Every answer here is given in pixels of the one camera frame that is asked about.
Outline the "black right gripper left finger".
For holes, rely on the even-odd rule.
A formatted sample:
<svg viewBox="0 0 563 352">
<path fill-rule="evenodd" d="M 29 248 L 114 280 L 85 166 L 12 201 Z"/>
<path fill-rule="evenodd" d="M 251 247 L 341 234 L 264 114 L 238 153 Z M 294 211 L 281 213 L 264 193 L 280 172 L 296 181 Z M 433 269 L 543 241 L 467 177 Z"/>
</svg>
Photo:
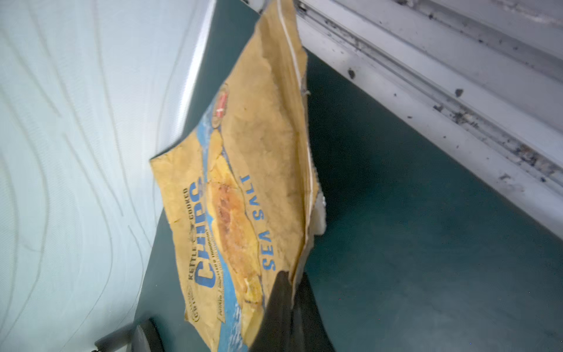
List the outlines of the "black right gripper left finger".
<svg viewBox="0 0 563 352">
<path fill-rule="evenodd" d="M 265 314 L 249 351 L 289 351 L 292 326 L 293 287 L 289 273 L 280 271 Z"/>
</svg>

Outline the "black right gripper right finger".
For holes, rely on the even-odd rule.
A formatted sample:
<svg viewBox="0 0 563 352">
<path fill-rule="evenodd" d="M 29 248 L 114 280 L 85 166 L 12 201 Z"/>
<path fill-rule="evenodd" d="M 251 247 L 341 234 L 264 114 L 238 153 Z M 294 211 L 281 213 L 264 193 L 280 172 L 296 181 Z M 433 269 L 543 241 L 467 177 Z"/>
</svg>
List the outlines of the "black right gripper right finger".
<svg viewBox="0 0 563 352">
<path fill-rule="evenodd" d="M 306 273 L 303 274 L 294 300 L 290 351 L 334 352 L 334 346 L 324 328 L 315 295 Z"/>
</svg>

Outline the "blue Sea Salt chips bag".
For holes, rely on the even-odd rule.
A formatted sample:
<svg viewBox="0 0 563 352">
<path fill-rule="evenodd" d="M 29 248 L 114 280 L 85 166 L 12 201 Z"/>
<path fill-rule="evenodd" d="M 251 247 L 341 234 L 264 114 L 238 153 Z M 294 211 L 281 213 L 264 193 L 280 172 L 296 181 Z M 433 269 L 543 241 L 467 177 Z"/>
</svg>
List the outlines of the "blue Sea Salt chips bag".
<svg viewBox="0 0 563 352">
<path fill-rule="evenodd" d="M 277 274 L 296 284 L 323 233 L 307 55 L 292 1 L 271 1 L 194 130 L 151 160 L 186 320 L 212 351 L 255 341 Z"/>
</svg>

